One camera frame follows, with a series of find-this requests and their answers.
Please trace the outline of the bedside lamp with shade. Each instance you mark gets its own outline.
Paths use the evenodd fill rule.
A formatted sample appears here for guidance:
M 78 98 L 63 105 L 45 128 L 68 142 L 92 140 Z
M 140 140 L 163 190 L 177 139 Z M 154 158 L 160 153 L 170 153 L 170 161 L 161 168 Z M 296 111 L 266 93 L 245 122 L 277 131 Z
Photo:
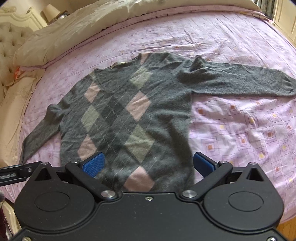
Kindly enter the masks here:
M 63 19 L 66 16 L 70 15 L 67 10 L 60 11 L 55 8 L 52 4 L 48 4 L 46 7 L 43 8 L 42 14 L 47 21 L 47 24 L 51 24 L 59 19 Z

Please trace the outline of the beige duvet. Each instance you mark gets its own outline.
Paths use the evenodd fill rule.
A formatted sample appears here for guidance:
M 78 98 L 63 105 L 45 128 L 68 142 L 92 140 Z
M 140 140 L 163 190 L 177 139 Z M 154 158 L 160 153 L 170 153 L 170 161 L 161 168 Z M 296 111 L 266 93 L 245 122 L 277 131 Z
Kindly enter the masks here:
M 156 11 L 193 6 L 235 6 L 266 18 L 253 1 L 97 1 L 34 32 L 17 49 L 13 63 L 20 67 L 43 66 L 117 23 Z

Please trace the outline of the grey argyle knit sweater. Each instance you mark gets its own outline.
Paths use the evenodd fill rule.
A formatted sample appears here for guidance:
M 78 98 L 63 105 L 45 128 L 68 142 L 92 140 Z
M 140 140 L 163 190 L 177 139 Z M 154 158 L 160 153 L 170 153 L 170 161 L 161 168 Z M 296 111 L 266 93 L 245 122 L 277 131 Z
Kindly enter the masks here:
M 187 189 L 194 183 L 188 141 L 192 93 L 293 96 L 295 80 L 276 69 L 142 53 L 95 69 L 48 106 L 24 139 L 20 162 L 59 133 L 61 164 L 101 151 L 106 165 L 96 177 L 111 189 Z

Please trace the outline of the pink patterned bed sheet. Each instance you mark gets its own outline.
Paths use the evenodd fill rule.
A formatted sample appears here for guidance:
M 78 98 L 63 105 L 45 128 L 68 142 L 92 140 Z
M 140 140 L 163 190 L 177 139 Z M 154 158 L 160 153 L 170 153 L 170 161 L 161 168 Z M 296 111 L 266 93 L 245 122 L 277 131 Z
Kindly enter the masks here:
M 105 154 L 116 191 L 180 191 L 202 152 L 257 162 L 295 215 L 295 48 L 263 20 L 181 13 L 122 23 L 50 65 L 8 164 Z

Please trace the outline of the cream tufted headboard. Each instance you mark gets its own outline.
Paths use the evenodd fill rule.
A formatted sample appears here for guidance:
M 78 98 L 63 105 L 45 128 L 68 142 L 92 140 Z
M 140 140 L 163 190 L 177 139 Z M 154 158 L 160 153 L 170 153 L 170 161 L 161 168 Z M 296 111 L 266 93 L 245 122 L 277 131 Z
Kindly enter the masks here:
M 16 12 L 16 6 L 1 7 L 1 101 L 14 83 L 16 66 L 13 64 L 13 56 L 16 50 L 34 31 L 46 26 L 46 21 L 33 7 L 30 7 L 24 15 Z

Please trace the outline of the cream wardrobe door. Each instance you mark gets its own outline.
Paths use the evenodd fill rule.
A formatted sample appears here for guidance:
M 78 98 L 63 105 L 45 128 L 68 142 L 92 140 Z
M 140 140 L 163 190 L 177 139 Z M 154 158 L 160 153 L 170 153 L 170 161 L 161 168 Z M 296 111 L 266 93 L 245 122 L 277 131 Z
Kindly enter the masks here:
M 295 45 L 295 4 L 290 0 L 276 1 L 274 25 Z

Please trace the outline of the beige pillow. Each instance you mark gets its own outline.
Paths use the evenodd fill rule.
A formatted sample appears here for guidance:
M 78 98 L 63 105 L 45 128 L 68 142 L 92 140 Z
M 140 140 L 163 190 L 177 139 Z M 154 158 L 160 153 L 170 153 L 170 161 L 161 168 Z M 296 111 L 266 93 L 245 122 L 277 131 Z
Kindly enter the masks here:
M 37 83 L 37 78 L 22 78 L 8 89 L 1 103 L 1 167 L 18 163 L 23 116 Z

